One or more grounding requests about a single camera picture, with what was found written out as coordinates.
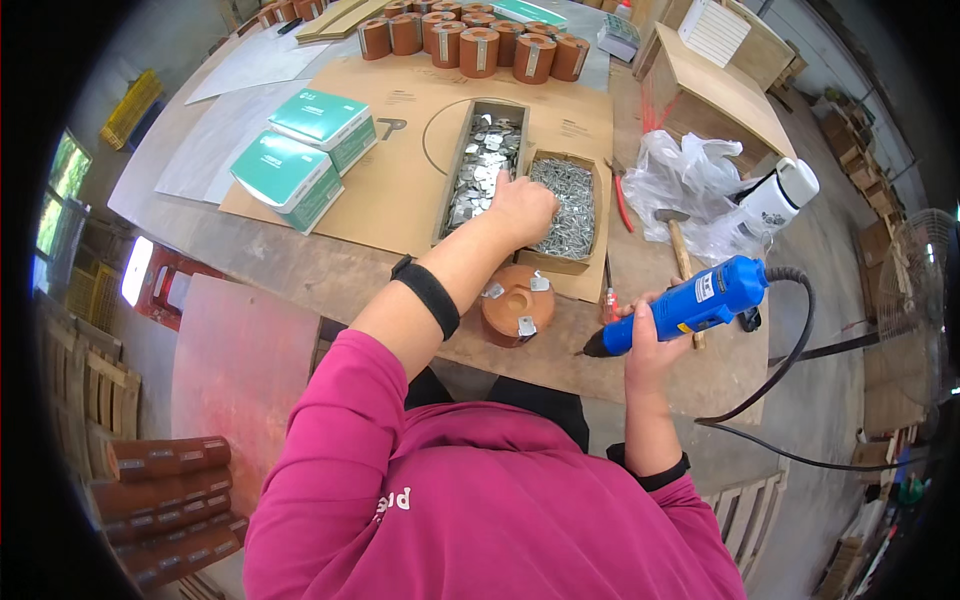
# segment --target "red plastic stool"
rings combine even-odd
[[[186,293],[196,273],[226,278],[216,269],[139,236],[127,261],[120,294],[144,317],[180,331]]]

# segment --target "black power cord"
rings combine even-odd
[[[733,433],[735,436],[740,436],[745,440],[750,440],[755,444],[760,444],[763,447],[778,453],[781,456],[785,456],[791,460],[797,461],[798,463],[804,463],[805,465],[811,465],[813,467],[820,468],[833,468],[836,470],[852,470],[858,472],[870,472],[876,470],[887,470],[888,468],[900,468],[906,465],[912,465],[914,463],[919,463],[922,461],[933,460],[931,457],[917,458],[903,463],[894,463],[892,465],[876,465],[872,467],[855,467],[854,465],[836,465],[834,463],[822,463],[820,461],[814,461],[803,456],[797,456],[787,452],[786,450],[781,450],[772,444],[768,444],[761,440],[760,438],[755,438],[749,433],[744,433],[738,429],[733,429],[727,425],[721,425],[725,420],[730,420],[733,417],[736,417],[743,411],[747,410],[753,406],[759,399],[763,397],[767,392],[770,391],[772,387],[777,385],[777,383],[783,379],[783,376],[786,375],[786,372],[793,367],[794,363],[797,362],[797,359],[800,358],[801,353],[806,347],[806,343],[810,340],[810,334],[813,332],[813,313],[817,306],[817,296],[813,292],[813,286],[810,284],[810,280],[807,278],[806,273],[797,269],[795,267],[771,267],[766,270],[764,273],[767,277],[767,281],[773,283],[774,281],[795,281],[800,283],[806,289],[806,297],[808,299],[808,307],[806,309],[806,323],[804,324],[804,330],[800,334],[800,339],[797,340],[797,345],[793,347],[790,351],[790,354],[787,355],[786,359],[780,364],[780,368],[777,369],[769,379],[767,379],[763,385],[760,386],[760,389],[753,393],[752,396],[748,397],[746,400],[741,402],[733,410],[728,413],[724,413],[719,417],[698,417],[694,419],[693,422],[698,425],[703,425],[704,427],[712,427],[714,429],[720,429],[721,431],[726,431],[728,433]]]

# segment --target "white paper sheet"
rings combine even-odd
[[[222,202],[233,183],[230,165],[267,129],[267,117],[308,83],[308,79],[297,79],[221,95],[183,139],[154,190],[188,200]]]
[[[233,50],[206,79],[197,86],[184,104],[193,104],[227,92],[255,85],[289,82],[332,42],[297,45],[297,29],[284,36],[276,32],[277,23],[267,30],[253,34]]]

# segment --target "hammer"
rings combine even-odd
[[[687,281],[693,277],[693,269],[690,267],[690,255],[686,251],[684,235],[680,233],[680,223],[690,218],[690,215],[679,210],[669,208],[659,208],[654,211],[654,218],[661,223],[666,223],[670,229],[670,241],[673,243],[673,252],[677,255],[677,264],[680,267],[680,279]],[[707,347],[707,341],[704,339],[704,332],[697,331],[693,334],[693,348],[703,349]]]

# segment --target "green and white box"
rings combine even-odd
[[[270,129],[330,155],[343,175],[376,143],[370,107],[305,87],[270,115]]]
[[[562,32],[566,31],[566,19],[562,14],[542,9],[535,4],[523,2],[523,0],[498,0],[491,3],[493,14],[500,18],[510,19],[518,23],[527,21],[542,21],[547,25],[553,25]]]
[[[308,235],[344,191],[330,156],[277,132],[263,132],[230,174],[290,227]]]

